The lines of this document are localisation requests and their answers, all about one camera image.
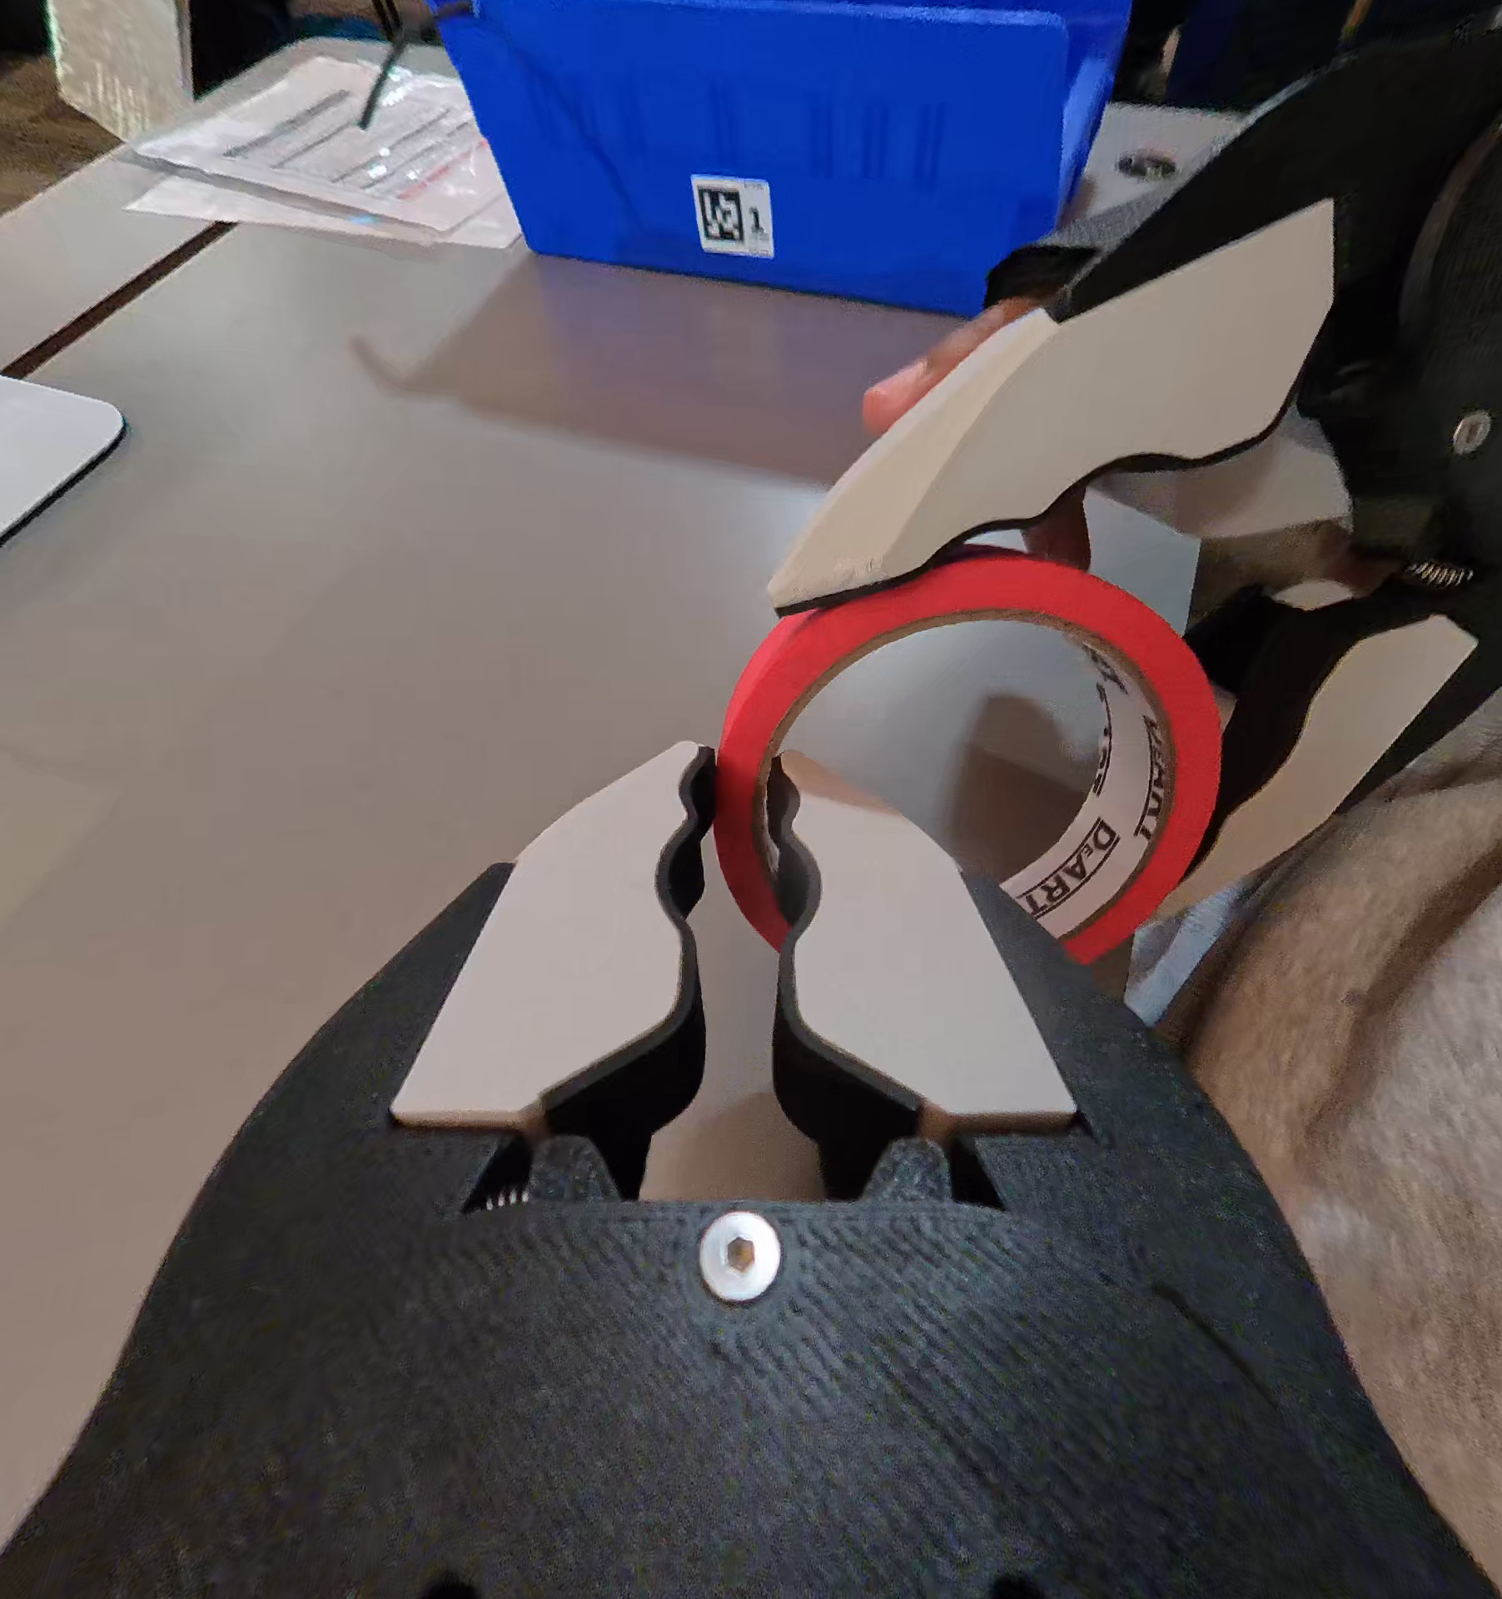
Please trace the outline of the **blue plastic bin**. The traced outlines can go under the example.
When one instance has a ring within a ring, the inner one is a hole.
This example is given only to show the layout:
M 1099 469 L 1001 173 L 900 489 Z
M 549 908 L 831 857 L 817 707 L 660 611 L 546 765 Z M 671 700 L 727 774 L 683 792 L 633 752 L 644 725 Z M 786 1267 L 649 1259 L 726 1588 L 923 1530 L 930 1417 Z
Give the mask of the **blue plastic bin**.
M 1054 231 L 1126 0 L 480 0 L 436 23 L 529 250 L 975 316 Z

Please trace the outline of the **printed paper in plastic sleeve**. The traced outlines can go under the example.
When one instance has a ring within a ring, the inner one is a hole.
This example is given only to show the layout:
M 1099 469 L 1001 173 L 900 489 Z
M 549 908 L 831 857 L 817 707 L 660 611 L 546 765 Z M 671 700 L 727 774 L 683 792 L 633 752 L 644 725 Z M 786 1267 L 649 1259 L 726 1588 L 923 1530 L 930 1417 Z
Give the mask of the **printed paper in plastic sleeve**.
M 282 79 L 184 131 L 144 138 L 161 169 L 127 210 L 381 235 L 417 248 L 515 248 L 508 176 L 454 71 L 300 55 Z

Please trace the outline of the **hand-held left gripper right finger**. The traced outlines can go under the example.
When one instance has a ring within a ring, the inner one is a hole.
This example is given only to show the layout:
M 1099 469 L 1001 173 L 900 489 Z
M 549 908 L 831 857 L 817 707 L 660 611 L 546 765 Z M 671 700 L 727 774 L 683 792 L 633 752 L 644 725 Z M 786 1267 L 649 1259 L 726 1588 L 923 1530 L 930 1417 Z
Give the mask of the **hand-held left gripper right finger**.
M 812 752 L 773 765 L 768 829 L 786 915 L 773 1093 L 817 1139 L 831 1195 L 858 1195 L 910 1134 L 950 1147 L 1073 1125 L 1073 1093 L 932 836 Z

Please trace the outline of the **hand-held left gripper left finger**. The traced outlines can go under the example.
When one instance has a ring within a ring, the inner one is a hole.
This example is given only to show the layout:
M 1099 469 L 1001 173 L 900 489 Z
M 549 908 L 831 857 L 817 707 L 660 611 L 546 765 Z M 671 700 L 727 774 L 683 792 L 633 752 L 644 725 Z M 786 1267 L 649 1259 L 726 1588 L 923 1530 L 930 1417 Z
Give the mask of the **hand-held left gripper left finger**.
M 657 1132 L 707 1089 L 707 994 L 688 915 L 707 893 L 717 752 L 671 740 L 556 816 L 417 1051 L 405 1132 L 581 1134 L 644 1195 Z

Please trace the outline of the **pale grey box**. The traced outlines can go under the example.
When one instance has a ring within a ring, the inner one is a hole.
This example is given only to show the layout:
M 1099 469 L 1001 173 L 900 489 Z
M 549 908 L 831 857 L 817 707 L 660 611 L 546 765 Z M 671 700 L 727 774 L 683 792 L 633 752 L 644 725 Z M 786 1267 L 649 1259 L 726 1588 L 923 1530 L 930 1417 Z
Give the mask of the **pale grey box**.
M 57 95 L 122 141 L 199 101 L 184 0 L 48 0 L 48 55 Z

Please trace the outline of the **person's right hand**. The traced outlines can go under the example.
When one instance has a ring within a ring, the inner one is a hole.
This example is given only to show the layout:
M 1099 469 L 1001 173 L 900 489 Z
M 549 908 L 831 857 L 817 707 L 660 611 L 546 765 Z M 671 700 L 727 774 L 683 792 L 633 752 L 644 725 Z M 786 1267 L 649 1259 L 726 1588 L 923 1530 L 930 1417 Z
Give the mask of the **person's right hand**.
M 930 402 L 975 347 L 991 347 L 1001 325 L 1032 316 L 1032 295 L 991 303 L 975 319 L 950 325 L 937 347 L 930 347 L 917 367 L 891 369 L 887 384 L 863 386 L 858 421 L 863 429 L 891 429 L 917 402 Z M 1070 489 L 1038 526 L 1022 533 L 1025 557 L 1085 568 L 1095 536 L 1085 536 L 1085 491 Z

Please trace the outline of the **white flat pad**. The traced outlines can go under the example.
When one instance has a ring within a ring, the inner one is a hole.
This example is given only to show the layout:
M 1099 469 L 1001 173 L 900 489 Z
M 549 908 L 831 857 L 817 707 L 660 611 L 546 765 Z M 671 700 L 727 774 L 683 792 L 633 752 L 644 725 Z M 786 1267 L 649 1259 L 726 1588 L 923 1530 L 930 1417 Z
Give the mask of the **white flat pad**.
M 100 392 L 0 374 L 0 543 L 122 442 Z

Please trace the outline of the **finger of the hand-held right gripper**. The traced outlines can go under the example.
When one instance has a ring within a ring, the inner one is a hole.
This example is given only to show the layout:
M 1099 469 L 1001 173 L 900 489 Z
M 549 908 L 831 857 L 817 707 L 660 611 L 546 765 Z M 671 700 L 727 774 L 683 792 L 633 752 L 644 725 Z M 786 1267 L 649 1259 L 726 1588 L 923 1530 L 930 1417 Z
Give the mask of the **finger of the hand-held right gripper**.
M 1335 203 L 1319 198 L 1099 311 L 991 335 L 831 489 L 773 611 L 876 591 L 991 526 L 1038 526 L 1126 464 L 1215 464 L 1282 423 L 1335 311 Z
M 1404 591 L 1307 580 L 1232 598 L 1156 707 L 1172 762 L 1172 848 L 1156 848 L 1172 921 L 1309 837 L 1480 636 Z

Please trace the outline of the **red tape roll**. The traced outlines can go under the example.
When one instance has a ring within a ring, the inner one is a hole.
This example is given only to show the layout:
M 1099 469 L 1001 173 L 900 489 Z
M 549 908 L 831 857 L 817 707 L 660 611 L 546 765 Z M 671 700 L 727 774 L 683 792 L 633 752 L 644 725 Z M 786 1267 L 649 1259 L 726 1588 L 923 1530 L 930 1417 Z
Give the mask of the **red tape roll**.
M 1022 547 L 959 547 L 900 586 L 793 611 L 742 664 L 717 740 L 717 865 L 742 921 L 780 948 L 793 921 L 768 837 L 786 730 L 855 661 L 950 621 L 1038 621 L 1095 661 L 1099 765 L 1061 837 L 1008 878 L 1073 960 L 1120 948 L 1195 870 L 1215 816 L 1215 694 L 1202 655 L 1126 586 Z

